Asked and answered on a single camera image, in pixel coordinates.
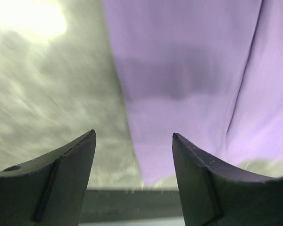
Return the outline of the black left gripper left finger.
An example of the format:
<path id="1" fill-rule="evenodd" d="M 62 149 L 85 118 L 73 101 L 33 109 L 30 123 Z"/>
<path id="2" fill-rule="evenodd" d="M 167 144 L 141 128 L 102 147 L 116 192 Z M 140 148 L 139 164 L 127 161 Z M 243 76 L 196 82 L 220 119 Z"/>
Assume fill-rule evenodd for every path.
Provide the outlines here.
<path id="1" fill-rule="evenodd" d="M 91 130 L 0 171 L 0 226 L 76 226 L 95 154 Z"/>

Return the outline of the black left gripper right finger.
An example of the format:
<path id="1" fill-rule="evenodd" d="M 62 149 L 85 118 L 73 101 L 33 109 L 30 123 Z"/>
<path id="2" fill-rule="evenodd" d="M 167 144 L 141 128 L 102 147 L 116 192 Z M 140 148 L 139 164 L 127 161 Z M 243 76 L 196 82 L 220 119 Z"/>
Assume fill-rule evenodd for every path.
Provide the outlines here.
<path id="1" fill-rule="evenodd" d="M 283 177 L 235 167 L 178 133 L 172 151 L 187 226 L 283 226 Z"/>

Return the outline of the purple t shirt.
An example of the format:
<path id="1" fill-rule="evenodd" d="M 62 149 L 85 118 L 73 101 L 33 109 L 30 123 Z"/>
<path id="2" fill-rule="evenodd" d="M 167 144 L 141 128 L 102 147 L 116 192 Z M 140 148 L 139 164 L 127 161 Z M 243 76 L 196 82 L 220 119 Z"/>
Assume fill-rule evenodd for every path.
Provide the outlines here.
<path id="1" fill-rule="evenodd" d="M 141 176 L 172 134 L 232 164 L 283 160 L 283 0 L 105 0 Z"/>

